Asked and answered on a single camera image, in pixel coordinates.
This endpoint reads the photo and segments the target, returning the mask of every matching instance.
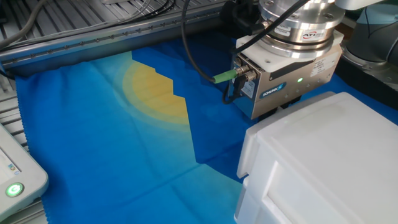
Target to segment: blue fabric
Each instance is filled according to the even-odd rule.
[[[230,68],[229,39],[202,34],[190,45],[206,72]],[[173,80],[189,124],[155,119],[131,103],[127,71],[147,67]],[[42,197],[50,224],[234,223],[236,169],[254,121],[221,103],[224,86],[198,76],[180,40],[16,81],[30,153],[50,178]],[[337,76],[303,99],[325,91],[347,91],[398,123],[397,111]]]

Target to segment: metal frame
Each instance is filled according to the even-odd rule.
[[[221,22],[218,21],[218,14],[223,4],[224,0],[220,2],[208,0],[206,4],[196,3],[196,6],[191,6],[187,12],[188,31],[198,32],[220,25]],[[148,21],[120,25],[95,32],[5,50],[0,52],[0,62],[6,70],[16,75],[29,76],[44,70],[55,69],[84,60],[93,60],[98,58],[98,55],[105,57],[173,39],[180,35],[180,6],[182,6],[182,1],[177,0],[175,10]],[[207,21],[208,19],[213,19],[214,21],[204,24],[203,21]],[[119,42],[123,42],[125,47],[122,47]],[[64,59],[58,57],[71,56],[72,53],[88,49],[93,49],[96,53],[91,54],[86,52],[85,55],[74,54],[73,58],[77,57],[81,58],[81,60],[74,60],[71,57]],[[43,62],[43,60],[54,59],[56,57],[59,59],[52,60],[52,63]]]

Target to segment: white plastic box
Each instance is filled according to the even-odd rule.
[[[248,129],[238,224],[398,223],[398,126],[327,93]]]

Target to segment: white device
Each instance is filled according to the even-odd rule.
[[[238,224],[397,223],[398,126],[327,93],[247,130]]]
[[[40,197],[48,175],[0,125],[0,222]]]

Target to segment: green indicator light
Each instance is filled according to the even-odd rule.
[[[15,184],[11,184],[7,188],[6,194],[9,197],[16,197],[16,196],[20,195],[22,193],[22,191],[24,191],[24,186],[21,183],[15,183]]]

